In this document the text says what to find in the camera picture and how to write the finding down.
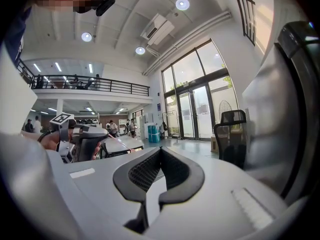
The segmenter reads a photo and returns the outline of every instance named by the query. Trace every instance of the floor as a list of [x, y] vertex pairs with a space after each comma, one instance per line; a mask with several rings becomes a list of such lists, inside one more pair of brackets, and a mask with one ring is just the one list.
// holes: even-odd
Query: floor
[[179, 140], [166, 138], [158, 143], [151, 143], [148, 139], [142, 140], [144, 148], [152, 147], [175, 147], [181, 150], [197, 153], [201, 156], [219, 159], [219, 154], [211, 152], [211, 143], [206, 141]]

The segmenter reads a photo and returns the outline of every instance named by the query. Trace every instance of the ceiling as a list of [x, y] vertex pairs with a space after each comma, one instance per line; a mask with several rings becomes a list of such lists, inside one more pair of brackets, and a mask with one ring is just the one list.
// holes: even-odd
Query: ceiling
[[[90, 107], [93, 112], [100, 114], [115, 114], [120, 108], [124, 108], [121, 114], [126, 114], [128, 111], [141, 106], [140, 103], [125, 103], [117, 101], [103, 101], [103, 100], [63, 100], [63, 112], [71, 114], [91, 115], [91, 112], [86, 110]], [[48, 110], [48, 108], [57, 109], [56, 99], [37, 99], [32, 109], [37, 112], [46, 112], [55, 115], [56, 112]]]
[[[59, 64], [62, 72], [59, 72], [55, 63]], [[40, 59], [37, 61], [26, 61], [26, 66], [31, 70], [34, 75], [78, 75], [78, 76], [87, 76], [95, 77], [96, 74], [102, 76], [104, 65], [99, 62], [85, 61], [80, 59]], [[92, 64], [92, 71], [89, 71], [89, 64]]]
[[[56, 59], [62, 59], [61, 63], [65, 63], [66, 72], [70, 70], [70, 74], [76, 74], [75, 71], [86, 74], [86, 62], [78, 62], [79, 69], [68, 68], [68, 65], [77, 64], [74, 60], [143, 72], [156, 57], [148, 51], [137, 55], [135, 49], [138, 46], [146, 47], [147, 40], [140, 35], [157, 13], [174, 25], [173, 31], [164, 40], [151, 46], [161, 54], [190, 30], [221, 12], [216, 0], [189, 2], [189, 9], [181, 11], [175, 6], [176, 0], [116, 0], [101, 17], [97, 17], [94, 10], [78, 14], [53, 12], [34, 6], [26, 22], [21, 58], [25, 62], [29, 60], [28, 65], [41, 60], [39, 64], [44, 63], [43, 71], [48, 73], [52, 72], [50, 68], [47, 70], [48, 65], [51, 67]], [[84, 32], [91, 33], [91, 42], [82, 41]]]

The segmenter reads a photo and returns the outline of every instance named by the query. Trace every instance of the white table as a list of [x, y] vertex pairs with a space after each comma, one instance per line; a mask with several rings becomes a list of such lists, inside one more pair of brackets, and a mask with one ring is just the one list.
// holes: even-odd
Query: white table
[[102, 149], [106, 153], [105, 157], [115, 157], [123, 154], [127, 154], [130, 152], [131, 149], [144, 149], [144, 144], [142, 141], [137, 140], [135, 138], [129, 136], [121, 136], [116, 138], [107, 138], [102, 141]]

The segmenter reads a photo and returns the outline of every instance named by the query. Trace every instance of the mesh backrest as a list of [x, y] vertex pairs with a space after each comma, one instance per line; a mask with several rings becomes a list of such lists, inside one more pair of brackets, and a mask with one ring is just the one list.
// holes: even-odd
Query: mesh backrest
[[219, 159], [244, 167], [246, 158], [246, 122], [219, 123], [213, 128], [219, 147]]
[[221, 114], [221, 124], [237, 121], [246, 121], [246, 113], [243, 110], [231, 110]]

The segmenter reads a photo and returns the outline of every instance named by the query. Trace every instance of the pillar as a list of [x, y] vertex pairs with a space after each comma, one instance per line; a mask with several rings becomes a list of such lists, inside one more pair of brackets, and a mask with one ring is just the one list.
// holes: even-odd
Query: pillar
[[64, 100], [62, 98], [58, 98], [56, 103], [56, 115], [59, 116], [62, 114], [62, 110], [64, 108]]

